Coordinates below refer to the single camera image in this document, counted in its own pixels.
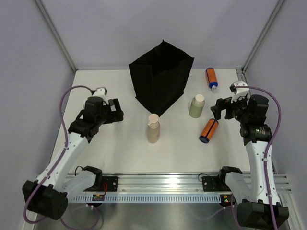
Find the green bottle white cap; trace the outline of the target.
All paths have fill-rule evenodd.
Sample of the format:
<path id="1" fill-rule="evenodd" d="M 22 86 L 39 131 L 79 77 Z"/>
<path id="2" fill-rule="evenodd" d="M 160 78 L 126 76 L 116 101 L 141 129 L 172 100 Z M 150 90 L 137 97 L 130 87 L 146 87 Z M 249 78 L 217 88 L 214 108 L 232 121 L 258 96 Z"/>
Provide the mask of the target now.
<path id="1" fill-rule="evenodd" d="M 205 99 L 202 94 L 197 94 L 191 101 L 189 115 L 192 118 L 199 118 L 205 105 Z"/>

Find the beige pump bottle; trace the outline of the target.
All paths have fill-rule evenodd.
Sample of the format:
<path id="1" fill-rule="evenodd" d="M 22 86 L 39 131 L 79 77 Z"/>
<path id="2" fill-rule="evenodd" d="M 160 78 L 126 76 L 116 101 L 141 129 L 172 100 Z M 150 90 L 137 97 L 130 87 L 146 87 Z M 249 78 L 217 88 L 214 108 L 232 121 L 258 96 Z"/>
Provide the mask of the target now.
<path id="1" fill-rule="evenodd" d="M 156 143 L 160 138 L 160 123 L 157 114 L 150 114 L 148 117 L 147 138 L 150 143 Z"/>

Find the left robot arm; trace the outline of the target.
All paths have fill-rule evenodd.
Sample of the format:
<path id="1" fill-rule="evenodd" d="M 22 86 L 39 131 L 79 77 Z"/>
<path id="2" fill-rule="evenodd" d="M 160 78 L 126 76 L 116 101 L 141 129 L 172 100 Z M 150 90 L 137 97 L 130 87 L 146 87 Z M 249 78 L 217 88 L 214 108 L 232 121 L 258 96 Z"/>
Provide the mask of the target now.
<path id="1" fill-rule="evenodd" d="M 71 123 L 62 150 L 34 181 L 27 180 L 24 183 L 22 192 L 25 209 L 58 220 L 65 213 L 68 203 L 80 193 L 103 189 L 105 182 L 102 170 L 93 166 L 85 166 L 69 181 L 66 181 L 66 176 L 100 126 L 123 119 L 124 113 L 117 98 L 105 101 L 99 96 L 89 97 Z"/>

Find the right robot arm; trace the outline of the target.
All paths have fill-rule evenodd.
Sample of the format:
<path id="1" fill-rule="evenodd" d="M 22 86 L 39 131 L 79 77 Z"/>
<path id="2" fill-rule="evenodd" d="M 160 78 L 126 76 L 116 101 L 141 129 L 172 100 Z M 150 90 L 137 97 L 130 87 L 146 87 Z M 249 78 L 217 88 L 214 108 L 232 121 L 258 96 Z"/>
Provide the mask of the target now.
<path id="1" fill-rule="evenodd" d="M 240 123 L 240 135 L 246 148 L 251 185 L 247 185 L 239 168 L 224 166 L 217 178 L 222 190 L 232 192 L 237 201 L 236 219 L 241 227 L 260 230 L 278 229 L 289 218 L 289 210 L 282 206 L 274 182 L 272 168 L 272 131 L 265 124 L 269 100 L 261 95 L 250 98 L 217 99 L 211 107 L 219 120 L 226 111 L 226 119 Z"/>

